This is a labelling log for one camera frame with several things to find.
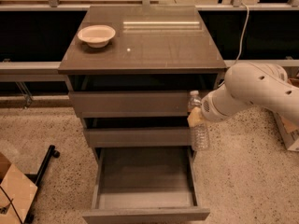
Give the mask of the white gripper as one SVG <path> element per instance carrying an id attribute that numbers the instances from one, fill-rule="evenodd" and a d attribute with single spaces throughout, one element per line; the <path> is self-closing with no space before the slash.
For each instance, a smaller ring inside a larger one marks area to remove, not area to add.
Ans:
<path id="1" fill-rule="evenodd" d="M 202 124 L 205 119 L 213 122 L 226 120 L 236 113 L 248 109 L 249 105 L 236 100 L 225 85 L 210 92 L 202 99 L 202 107 L 195 107 L 187 117 L 190 128 Z"/>

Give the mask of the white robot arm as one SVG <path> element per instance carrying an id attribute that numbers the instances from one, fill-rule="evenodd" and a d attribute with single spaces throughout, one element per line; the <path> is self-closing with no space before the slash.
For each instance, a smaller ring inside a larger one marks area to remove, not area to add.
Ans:
<path id="1" fill-rule="evenodd" d="M 224 82 L 210 92 L 187 117 L 190 127 L 219 122 L 257 105 L 299 125 L 299 88 L 288 82 L 286 71 L 271 63 L 236 63 Z"/>

